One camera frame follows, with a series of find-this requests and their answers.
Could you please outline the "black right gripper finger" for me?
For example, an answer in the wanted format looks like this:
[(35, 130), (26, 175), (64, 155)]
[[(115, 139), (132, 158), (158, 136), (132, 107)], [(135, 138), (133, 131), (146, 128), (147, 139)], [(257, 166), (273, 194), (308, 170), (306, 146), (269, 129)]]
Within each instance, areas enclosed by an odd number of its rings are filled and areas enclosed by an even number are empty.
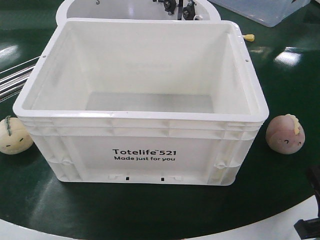
[(314, 218), (309, 220), (300, 219), (294, 224), (294, 229), (301, 240), (320, 237), (320, 219)]
[(306, 172), (308, 181), (314, 191), (315, 198), (320, 199), (320, 166), (314, 165), (308, 168)]

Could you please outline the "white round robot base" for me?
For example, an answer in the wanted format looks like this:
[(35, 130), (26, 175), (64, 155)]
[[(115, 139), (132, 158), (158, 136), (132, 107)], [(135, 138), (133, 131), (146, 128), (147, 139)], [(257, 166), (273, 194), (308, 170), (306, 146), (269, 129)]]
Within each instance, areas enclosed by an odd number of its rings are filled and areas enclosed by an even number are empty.
[(70, 18), (221, 21), (207, 0), (65, 0), (55, 20), (59, 25)]

